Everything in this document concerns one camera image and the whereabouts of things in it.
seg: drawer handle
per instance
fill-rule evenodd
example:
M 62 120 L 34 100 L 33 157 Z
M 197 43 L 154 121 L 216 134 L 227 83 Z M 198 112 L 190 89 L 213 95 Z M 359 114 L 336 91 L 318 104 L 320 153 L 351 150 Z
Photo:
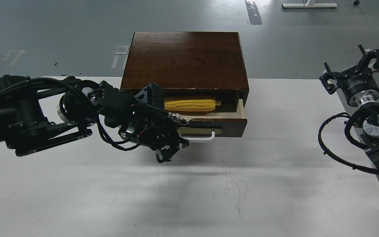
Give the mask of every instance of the drawer handle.
M 209 138 L 185 138 L 190 143 L 209 143 L 215 138 L 215 131 L 212 131 L 212 136 Z

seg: black robotic arm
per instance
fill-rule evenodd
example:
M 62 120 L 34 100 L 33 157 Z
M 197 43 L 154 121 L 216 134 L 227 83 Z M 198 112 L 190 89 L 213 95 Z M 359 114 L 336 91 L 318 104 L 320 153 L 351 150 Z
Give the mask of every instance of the black robotic arm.
M 49 122 L 38 100 L 64 94 L 58 114 L 64 123 Z M 123 141 L 113 141 L 102 126 L 119 128 Z M 62 81 L 5 75 L 0 78 L 0 142 L 25 156 L 92 134 L 88 127 L 97 124 L 103 141 L 119 150 L 132 150 L 143 145 L 156 151 L 159 163 L 170 161 L 188 140 L 177 132 L 186 121 L 179 114 L 164 110 L 163 90 L 152 83 L 136 96 L 121 92 L 105 81 L 82 81 L 73 76 Z M 62 135 L 77 128 L 77 132 Z M 121 144 L 132 142 L 132 147 Z

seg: gray floor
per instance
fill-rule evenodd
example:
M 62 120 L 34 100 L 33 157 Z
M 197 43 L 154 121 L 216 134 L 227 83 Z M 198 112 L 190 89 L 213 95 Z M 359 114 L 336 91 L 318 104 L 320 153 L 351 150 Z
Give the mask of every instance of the gray floor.
M 318 1 L 336 9 L 256 2 L 262 25 L 248 23 L 244 0 L 0 1 L 0 76 L 122 76 L 125 56 L 112 69 L 114 51 L 135 31 L 239 32 L 248 78 L 318 78 L 325 61 L 337 71 L 356 64 L 360 43 L 379 48 L 379 0 Z

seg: white table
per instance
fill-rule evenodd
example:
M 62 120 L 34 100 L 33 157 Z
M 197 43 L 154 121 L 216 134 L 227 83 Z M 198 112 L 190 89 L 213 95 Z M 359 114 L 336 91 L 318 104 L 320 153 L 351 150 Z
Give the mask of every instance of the white table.
M 318 80 L 249 85 L 242 138 L 191 144 L 170 163 L 147 147 L 115 150 L 95 127 L 25 157 L 0 144 L 0 236 L 379 236 L 378 180 L 323 155 L 317 142 L 320 124 L 344 111 L 338 97 Z M 41 104 L 59 122 L 57 102 Z M 323 138 L 369 166 L 342 119 Z

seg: open drawer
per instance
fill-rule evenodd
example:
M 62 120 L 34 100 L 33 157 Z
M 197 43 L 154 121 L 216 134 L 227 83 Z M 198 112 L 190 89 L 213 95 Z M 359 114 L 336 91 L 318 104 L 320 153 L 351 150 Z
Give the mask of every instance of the open drawer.
M 183 136 L 242 137 L 249 87 L 235 32 L 135 32 L 120 90 L 136 94 L 150 83 L 164 96 L 214 95 L 211 112 L 183 112 Z
M 209 137 L 215 131 L 216 137 L 242 137 L 247 119 L 243 100 L 238 100 L 235 112 L 210 112 L 202 115 L 180 113 L 188 125 L 178 128 L 182 136 Z

